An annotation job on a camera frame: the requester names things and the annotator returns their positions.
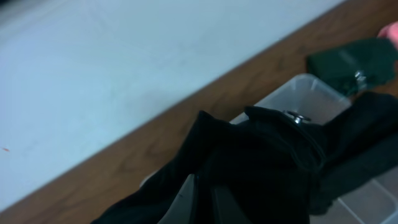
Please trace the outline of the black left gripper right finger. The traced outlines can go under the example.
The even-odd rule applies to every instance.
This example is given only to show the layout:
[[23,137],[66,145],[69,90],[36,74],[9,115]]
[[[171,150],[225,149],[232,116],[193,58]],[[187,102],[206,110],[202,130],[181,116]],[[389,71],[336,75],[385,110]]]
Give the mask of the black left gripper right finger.
[[211,196],[216,224],[252,224],[229,188],[217,186],[211,190]]

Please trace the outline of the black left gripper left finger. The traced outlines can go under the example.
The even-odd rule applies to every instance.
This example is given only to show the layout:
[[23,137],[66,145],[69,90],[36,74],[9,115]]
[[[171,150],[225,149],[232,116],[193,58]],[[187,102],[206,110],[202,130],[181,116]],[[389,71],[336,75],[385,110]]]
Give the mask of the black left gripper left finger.
[[192,222],[197,194],[195,180],[194,174],[190,174],[185,179],[169,209],[158,224],[190,224]]

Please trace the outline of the dark green garment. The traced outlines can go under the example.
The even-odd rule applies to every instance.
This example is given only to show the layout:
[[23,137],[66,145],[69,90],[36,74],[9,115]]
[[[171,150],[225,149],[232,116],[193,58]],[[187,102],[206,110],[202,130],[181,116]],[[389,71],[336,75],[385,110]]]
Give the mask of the dark green garment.
[[351,96],[393,80],[396,62],[397,50],[389,39],[370,38],[309,55],[307,70]]

